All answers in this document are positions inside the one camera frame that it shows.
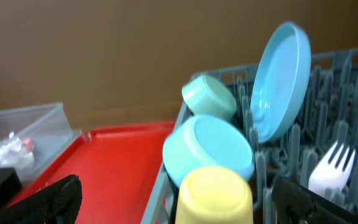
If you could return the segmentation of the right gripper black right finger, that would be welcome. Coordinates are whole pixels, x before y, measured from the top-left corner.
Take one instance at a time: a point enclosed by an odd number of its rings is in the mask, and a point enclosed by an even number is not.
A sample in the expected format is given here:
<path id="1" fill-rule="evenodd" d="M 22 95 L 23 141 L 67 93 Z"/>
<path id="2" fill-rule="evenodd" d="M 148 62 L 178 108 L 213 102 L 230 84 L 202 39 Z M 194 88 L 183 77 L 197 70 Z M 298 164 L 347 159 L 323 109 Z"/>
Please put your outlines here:
<path id="1" fill-rule="evenodd" d="M 286 177 L 273 181 L 272 200 L 280 224 L 298 223 L 358 223 L 353 214 Z"/>

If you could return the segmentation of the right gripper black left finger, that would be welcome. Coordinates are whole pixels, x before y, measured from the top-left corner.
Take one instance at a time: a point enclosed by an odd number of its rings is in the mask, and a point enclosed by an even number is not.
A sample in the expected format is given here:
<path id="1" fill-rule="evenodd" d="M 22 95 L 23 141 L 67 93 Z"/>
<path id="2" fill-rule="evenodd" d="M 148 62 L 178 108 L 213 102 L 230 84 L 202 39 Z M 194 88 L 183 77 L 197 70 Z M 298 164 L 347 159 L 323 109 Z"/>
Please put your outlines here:
<path id="1" fill-rule="evenodd" d="M 75 224 L 82 203 L 77 175 L 69 175 L 0 211 L 0 224 Z"/>

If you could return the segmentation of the white plastic fork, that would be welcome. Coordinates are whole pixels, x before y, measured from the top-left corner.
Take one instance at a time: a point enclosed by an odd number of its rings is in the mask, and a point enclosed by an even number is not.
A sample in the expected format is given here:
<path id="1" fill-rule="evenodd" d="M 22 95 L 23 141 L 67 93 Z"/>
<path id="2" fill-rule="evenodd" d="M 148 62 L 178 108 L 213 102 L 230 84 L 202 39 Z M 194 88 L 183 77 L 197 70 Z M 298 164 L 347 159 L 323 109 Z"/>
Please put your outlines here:
<path id="1" fill-rule="evenodd" d="M 322 197 L 327 189 L 342 191 L 351 174 L 355 156 L 355 149 L 335 141 L 312 171 L 308 189 Z"/>

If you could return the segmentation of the red snack wrapper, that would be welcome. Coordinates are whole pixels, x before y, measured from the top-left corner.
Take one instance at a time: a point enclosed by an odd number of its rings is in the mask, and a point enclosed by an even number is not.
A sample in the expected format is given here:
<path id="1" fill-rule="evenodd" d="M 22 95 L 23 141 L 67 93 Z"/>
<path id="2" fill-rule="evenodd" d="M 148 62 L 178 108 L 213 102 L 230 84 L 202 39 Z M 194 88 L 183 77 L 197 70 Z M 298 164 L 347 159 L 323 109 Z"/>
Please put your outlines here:
<path id="1" fill-rule="evenodd" d="M 33 140 L 27 138 L 22 141 L 22 149 L 26 150 L 27 152 L 33 152 L 35 149 L 35 145 Z"/>

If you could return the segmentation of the white napkin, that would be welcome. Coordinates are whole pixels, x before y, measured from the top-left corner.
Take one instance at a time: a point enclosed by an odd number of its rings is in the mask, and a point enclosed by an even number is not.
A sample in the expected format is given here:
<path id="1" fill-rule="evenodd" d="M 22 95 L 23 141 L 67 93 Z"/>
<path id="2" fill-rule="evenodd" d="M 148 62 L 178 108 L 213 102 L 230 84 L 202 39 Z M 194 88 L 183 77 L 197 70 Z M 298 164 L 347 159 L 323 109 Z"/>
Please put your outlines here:
<path id="1" fill-rule="evenodd" d="M 33 166 L 35 161 L 34 151 L 23 150 L 23 140 L 16 137 L 14 131 L 9 133 L 9 139 L 0 146 L 0 167 L 14 167 L 22 170 L 30 169 Z"/>

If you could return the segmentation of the yellow plastic cup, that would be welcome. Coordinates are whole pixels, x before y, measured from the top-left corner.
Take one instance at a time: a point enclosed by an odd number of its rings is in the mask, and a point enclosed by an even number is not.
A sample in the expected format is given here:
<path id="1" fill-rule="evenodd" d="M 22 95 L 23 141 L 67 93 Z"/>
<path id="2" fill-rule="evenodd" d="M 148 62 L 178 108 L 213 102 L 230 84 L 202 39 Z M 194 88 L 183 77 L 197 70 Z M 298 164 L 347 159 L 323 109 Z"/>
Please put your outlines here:
<path id="1" fill-rule="evenodd" d="M 190 172 L 182 181 L 176 224 L 253 224 L 249 184 L 234 171 L 208 166 Z"/>

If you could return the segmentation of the light blue bowl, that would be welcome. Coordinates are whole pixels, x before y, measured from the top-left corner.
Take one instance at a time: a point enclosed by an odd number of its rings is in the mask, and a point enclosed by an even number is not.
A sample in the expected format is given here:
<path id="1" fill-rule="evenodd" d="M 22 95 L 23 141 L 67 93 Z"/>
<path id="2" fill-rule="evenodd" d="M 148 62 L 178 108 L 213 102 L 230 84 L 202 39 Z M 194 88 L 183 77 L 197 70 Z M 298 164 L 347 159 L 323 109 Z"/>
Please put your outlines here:
<path id="1" fill-rule="evenodd" d="M 166 138 L 163 164 L 179 187 L 193 170 L 222 166 L 249 180 L 254 173 L 254 153 L 245 136 L 231 123 L 210 115 L 187 119 Z"/>

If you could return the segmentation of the light blue plate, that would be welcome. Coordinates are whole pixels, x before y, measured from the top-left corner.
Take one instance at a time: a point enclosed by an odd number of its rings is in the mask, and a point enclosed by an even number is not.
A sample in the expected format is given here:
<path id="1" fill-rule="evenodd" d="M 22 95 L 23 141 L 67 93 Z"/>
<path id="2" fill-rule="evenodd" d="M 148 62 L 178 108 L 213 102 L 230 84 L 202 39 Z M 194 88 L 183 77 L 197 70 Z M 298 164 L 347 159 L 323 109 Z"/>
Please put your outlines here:
<path id="1" fill-rule="evenodd" d="M 260 60 L 250 110 L 260 143 L 280 138 L 295 121 L 308 88 L 311 45 L 294 22 L 281 24 Z"/>

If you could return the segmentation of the mint green bowl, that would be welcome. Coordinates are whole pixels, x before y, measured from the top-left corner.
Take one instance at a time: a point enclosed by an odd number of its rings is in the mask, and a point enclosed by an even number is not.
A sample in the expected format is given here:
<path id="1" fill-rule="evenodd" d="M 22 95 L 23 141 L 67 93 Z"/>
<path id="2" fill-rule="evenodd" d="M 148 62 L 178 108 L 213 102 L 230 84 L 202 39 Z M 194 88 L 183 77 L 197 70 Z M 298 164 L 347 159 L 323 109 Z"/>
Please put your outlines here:
<path id="1" fill-rule="evenodd" d="M 237 112 L 234 95 L 221 81 L 206 73 L 185 84 L 181 95 L 193 114 L 210 114 L 230 122 Z"/>

